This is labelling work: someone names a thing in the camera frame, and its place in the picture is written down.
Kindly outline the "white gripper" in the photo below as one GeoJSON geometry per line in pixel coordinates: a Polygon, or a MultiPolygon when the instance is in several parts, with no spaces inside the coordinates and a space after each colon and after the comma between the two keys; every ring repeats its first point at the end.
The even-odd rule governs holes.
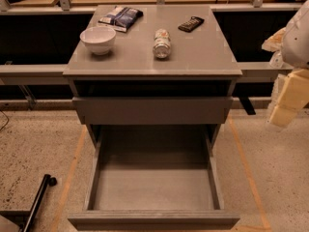
{"type": "Polygon", "coordinates": [[[304,68],[287,75],[279,74],[274,82],[267,122],[277,128],[286,128],[309,102],[309,0],[299,8],[286,28],[279,29],[262,44],[262,49],[270,52],[280,48],[285,63],[304,68]]]}

